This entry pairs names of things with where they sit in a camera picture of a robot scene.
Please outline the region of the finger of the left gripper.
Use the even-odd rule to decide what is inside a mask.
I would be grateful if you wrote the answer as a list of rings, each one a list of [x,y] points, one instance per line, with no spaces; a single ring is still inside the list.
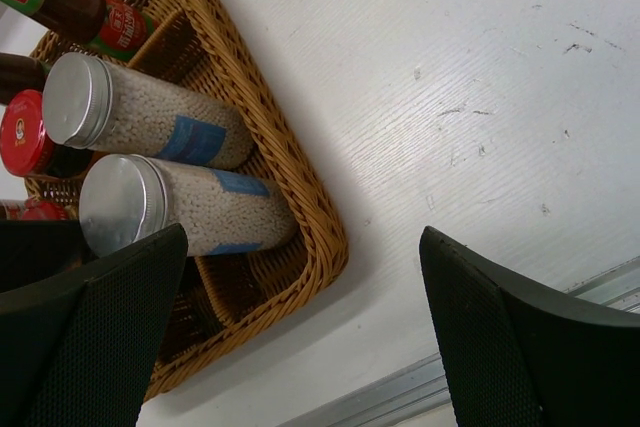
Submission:
[[[90,263],[95,254],[77,221],[1,221],[1,291]]]

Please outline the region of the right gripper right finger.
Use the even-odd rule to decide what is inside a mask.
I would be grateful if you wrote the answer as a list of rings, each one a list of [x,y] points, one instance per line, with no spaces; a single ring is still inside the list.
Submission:
[[[419,253],[458,425],[638,425],[637,314],[547,287],[433,227]]]

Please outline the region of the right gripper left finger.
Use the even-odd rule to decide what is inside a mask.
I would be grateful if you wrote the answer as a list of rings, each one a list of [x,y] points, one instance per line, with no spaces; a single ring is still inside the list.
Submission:
[[[186,250],[184,229],[172,225],[106,257],[1,291],[2,425],[135,425]]]

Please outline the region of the red-lid sauce jar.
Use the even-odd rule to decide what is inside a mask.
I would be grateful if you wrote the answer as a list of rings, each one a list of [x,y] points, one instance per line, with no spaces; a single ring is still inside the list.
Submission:
[[[5,108],[1,160],[6,170],[17,177],[68,179],[85,172],[94,153],[53,142],[44,125],[42,94],[23,90]]]
[[[33,199],[2,200],[0,214],[2,220],[66,221],[71,219],[61,205]]]

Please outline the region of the silver-cap white bottle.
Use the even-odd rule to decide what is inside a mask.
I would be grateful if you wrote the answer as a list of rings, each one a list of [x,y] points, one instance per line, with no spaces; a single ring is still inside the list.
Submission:
[[[43,90],[45,130],[57,144],[234,169],[253,149],[239,112],[206,94],[98,57],[67,53]]]
[[[191,257],[272,249],[288,242],[298,228],[270,180],[121,154],[105,156],[88,172],[79,222],[98,256],[173,224],[183,227]]]

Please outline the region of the yellow-cap sauce bottle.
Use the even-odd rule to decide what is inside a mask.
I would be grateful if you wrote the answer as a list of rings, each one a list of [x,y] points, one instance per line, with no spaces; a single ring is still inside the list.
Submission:
[[[1,0],[61,37],[128,62],[157,23],[123,0]]]
[[[0,102],[7,106],[20,92],[42,92],[52,65],[38,59],[9,53],[0,54]]]

